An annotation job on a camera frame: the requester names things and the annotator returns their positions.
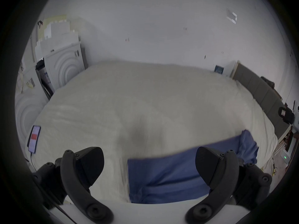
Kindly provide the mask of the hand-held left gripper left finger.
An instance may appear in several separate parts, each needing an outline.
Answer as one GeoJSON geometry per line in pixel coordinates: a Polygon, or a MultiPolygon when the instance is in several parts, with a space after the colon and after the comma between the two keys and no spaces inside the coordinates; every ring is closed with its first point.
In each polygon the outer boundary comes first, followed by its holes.
{"type": "Polygon", "coordinates": [[[102,149],[88,147],[75,153],[66,150],[55,163],[45,163],[32,176],[47,210],[56,207],[73,221],[60,208],[68,196],[81,213],[94,223],[112,223],[113,212],[96,200],[89,190],[102,173],[103,168],[102,149]]]}

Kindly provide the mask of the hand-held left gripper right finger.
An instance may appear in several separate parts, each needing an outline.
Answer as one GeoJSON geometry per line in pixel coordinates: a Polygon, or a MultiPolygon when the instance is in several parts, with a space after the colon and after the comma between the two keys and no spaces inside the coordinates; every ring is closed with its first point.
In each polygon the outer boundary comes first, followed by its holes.
{"type": "Polygon", "coordinates": [[[272,177],[254,163],[238,158],[235,151],[221,153],[199,147],[196,170],[210,188],[208,196],[185,214],[188,224],[204,224],[233,201],[233,205],[252,211],[269,195],[272,177]]]}

